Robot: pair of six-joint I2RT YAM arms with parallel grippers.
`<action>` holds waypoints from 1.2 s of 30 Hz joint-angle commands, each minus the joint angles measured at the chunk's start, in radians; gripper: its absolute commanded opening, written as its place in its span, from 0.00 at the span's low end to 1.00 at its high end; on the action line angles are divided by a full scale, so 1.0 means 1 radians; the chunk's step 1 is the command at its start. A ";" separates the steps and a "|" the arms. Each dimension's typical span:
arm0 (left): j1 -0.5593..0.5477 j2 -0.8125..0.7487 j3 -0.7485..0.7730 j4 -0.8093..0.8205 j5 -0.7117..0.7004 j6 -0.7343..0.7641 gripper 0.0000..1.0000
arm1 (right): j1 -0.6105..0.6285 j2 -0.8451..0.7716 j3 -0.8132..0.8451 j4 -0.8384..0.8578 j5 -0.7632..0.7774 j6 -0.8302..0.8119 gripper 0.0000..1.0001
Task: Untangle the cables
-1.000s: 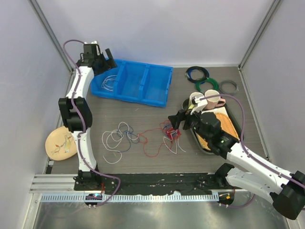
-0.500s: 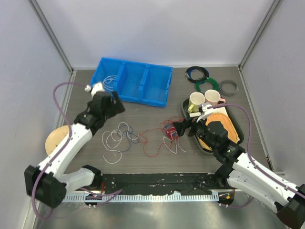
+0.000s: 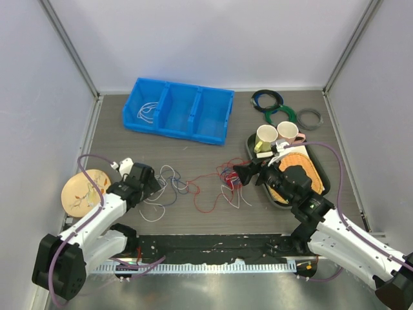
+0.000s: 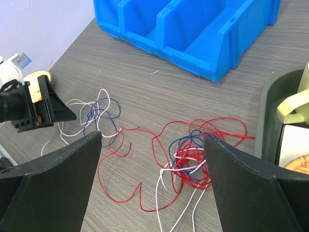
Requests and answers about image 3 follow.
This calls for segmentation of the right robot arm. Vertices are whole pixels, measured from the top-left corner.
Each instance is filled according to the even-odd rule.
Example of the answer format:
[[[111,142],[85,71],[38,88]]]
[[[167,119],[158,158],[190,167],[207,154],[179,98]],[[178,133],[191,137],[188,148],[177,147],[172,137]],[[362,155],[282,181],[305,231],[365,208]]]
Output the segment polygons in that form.
[[[299,220],[291,246],[300,255],[312,252],[350,271],[374,290],[390,309],[412,305],[412,255],[403,254],[364,231],[335,205],[312,190],[312,180],[299,166],[284,171],[276,164],[236,165],[241,183],[257,176],[256,185],[274,189]]]

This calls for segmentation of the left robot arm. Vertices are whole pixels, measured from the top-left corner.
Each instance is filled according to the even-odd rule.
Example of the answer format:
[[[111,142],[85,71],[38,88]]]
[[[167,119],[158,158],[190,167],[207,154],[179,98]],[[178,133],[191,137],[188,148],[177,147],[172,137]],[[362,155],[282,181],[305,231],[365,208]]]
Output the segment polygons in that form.
[[[121,180],[109,186],[102,201],[75,225],[57,236],[47,234],[39,243],[32,283],[53,296],[73,299],[90,272],[105,260],[136,253],[136,230],[116,221],[161,186],[151,166],[130,158],[115,169]]]

